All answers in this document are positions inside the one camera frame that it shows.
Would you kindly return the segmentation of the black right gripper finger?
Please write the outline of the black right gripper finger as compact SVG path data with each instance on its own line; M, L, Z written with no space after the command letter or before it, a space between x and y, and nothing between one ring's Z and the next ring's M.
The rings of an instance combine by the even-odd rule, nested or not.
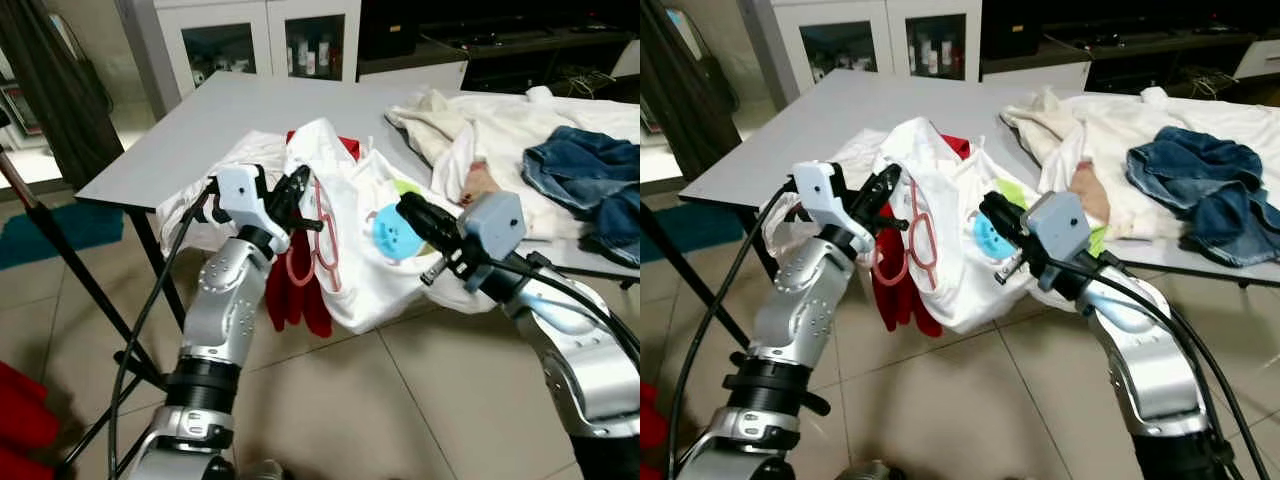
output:
M434 207L399 207L410 229L435 250L445 247L445 211Z
M996 233L1005 238L1015 250L1023 247L1021 215L1019 206L980 206Z
M457 218L416 192L399 197L399 215L421 239L458 239Z
M1004 195L991 191L980 201L980 211L988 218L995 230L1005 239L1028 239L1033 233L1024 224L1027 210L1007 200Z

